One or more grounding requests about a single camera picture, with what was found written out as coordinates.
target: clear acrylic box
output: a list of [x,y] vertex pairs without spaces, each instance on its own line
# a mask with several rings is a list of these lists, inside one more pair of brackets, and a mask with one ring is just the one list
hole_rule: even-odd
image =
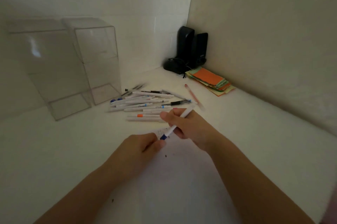
[[21,64],[55,120],[91,107],[84,65],[60,21],[15,20],[8,22],[8,31]]
[[64,18],[89,81],[94,104],[121,95],[115,28],[98,18]]

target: white desk surface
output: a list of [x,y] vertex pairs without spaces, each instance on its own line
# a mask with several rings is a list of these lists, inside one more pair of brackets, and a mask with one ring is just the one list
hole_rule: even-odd
[[[200,83],[162,68],[123,86],[138,82],[148,82],[149,90],[170,89],[189,97],[187,83],[206,109],[196,111],[316,223],[320,221],[337,181],[336,137],[239,89],[217,97]],[[102,164],[124,138],[167,126],[127,122],[127,112],[105,113],[107,106],[57,122],[47,108],[40,108],[0,123],[1,223],[33,222]],[[119,209],[123,211],[128,223],[140,222],[133,207]]]

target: right hand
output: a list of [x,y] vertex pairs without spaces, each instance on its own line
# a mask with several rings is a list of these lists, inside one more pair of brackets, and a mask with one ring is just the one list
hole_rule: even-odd
[[220,133],[194,110],[185,118],[180,117],[184,111],[182,108],[173,109],[168,113],[163,111],[160,117],[170,126],[177,126],[174,133],[179,138],[190,138],[201,150],[207,151]]

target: pink pen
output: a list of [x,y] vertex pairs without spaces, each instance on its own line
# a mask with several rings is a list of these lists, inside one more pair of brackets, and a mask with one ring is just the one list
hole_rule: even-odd
[[196,95],[192,92],[192,90],[188,87],[187,84],[185,84],[186,89],[189,91],[189,93],[192,95],[193,99],[198,103],[198,106],[201,110],[204,110],[204,106],[201,104],[201,102],[197,99]]

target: orange sticky note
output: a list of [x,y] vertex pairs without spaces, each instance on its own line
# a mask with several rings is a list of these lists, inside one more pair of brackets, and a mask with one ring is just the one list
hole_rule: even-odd
[[194,73],[193,76],[211,84],[211,85],[216,85],[219,83],[221,80],[223,80],[222,77],[208,71],[205,68],[201,68],[197,73]]

